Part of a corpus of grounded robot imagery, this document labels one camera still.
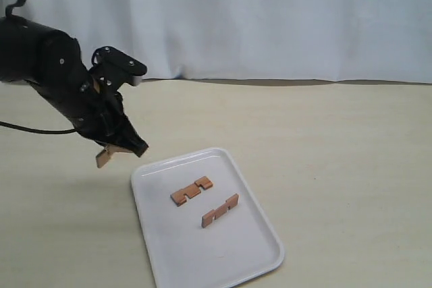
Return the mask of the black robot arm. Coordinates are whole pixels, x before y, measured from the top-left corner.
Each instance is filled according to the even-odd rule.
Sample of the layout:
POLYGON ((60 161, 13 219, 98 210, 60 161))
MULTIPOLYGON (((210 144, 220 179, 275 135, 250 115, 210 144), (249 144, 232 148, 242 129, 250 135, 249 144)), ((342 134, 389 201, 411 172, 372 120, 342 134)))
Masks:
POLYGON ((124 111, 119 88, 136 86, 145 64, 114 47, 82 62, 78 40, 28 20, 1 18, 1 81, 25 81, 84 138, 142 156, 148 144, 124 111))

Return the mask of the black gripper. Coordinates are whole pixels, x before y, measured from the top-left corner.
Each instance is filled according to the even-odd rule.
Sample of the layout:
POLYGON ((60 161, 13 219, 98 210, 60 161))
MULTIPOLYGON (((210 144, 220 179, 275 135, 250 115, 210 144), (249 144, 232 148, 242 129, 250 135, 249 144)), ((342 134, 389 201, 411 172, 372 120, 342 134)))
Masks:
POLYGON ((148 144, 128 125, 121 84, 86 71, 46 72, 25 78, 84 138, 141 157, 148 144))

